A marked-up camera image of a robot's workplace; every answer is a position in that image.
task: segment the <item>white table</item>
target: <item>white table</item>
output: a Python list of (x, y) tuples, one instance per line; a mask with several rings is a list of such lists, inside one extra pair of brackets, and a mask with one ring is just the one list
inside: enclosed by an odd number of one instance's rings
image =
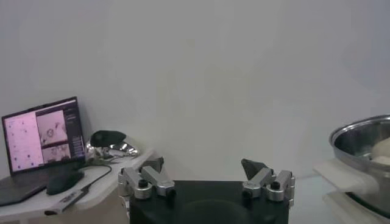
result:
[[(116, 159), (117, 164), (111, 165), (112, 171), (98, 182), (92, 185), (89, 193), (70, 207), (65, 213), (72, 213), (78, 210), (92, 208), (108, 197), (118, 186), (118, 172), (122, 167), (138, 168), (147, 159), (153, 157), (153, 150), (145, 150), (139, 157)], [(46, 191), (34, 195), (30, 199), (15, 205), (0, 207), (0, 222), (9, 222), (15, 220), (28, 220), (37, 217), (44, 217), (44, 211), (59, 202), (62, 198), (69, 195), (76, 189), (80, 189), (97, 177), (107, 171), (107, 167), (89, 167), (85, 169), (85, 177), (81, 179), (74, 187), (61, 194), (48, 196)]]

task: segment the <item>black base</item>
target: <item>black base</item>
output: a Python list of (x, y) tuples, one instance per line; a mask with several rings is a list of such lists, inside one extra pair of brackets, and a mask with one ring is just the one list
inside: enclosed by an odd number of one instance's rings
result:
[(359, 198), (359, 196), (355, 195), (354, 193), (347, 192), (346, 195), (348, 195), (350, 198), (352, 198), (354, 201), (356, 201), (360, 205), (362, 205), (365, 208), (371, 210), (372, 212), (377, 213), (379, 215), (382, 215), (383, 217), (385, 217), (387, 219), (390, 219), (390, 213), (385, 212), (384, 210), (378, 209), (377, 207), (368, 204), (367, 202), (365, 202), (364, 200)]
[(287, 224), (289, 203), (243, 200), (240, 181), (175, 181), (172, 201), (131, 198), (131, 224)]

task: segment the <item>laptop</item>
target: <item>laptop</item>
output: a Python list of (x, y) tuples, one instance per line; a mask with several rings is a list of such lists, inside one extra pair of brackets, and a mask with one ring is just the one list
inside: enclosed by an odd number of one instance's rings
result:
[(2, 117), (10, 177), (0, 206), (21, 202), (85, 161), (77, 97)]

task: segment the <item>stainless steel pot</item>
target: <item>stainless steel pot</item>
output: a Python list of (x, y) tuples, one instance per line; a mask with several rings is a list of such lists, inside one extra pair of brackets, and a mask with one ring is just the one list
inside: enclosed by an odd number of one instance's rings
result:
[(390, 216), (390, 166), (371, 160), (373, 146), (390, 138), (390, 114), (370, 117), (335, 130), (330, 144), (335, 155), (345, 164), (371, 175), (379, 184), (378, 192), (351, 195), (371, 210)]

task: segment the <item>black computer mouse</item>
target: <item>black computer mouse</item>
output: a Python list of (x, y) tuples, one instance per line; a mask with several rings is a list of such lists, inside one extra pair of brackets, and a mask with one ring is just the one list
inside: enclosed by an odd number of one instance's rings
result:
[(55, 195), (62, 193), (73, 187), (79, 180), (84, 177), (84, 172), (71, 171), (50, 180), (46, 186), (46, 193), (48, 195)]

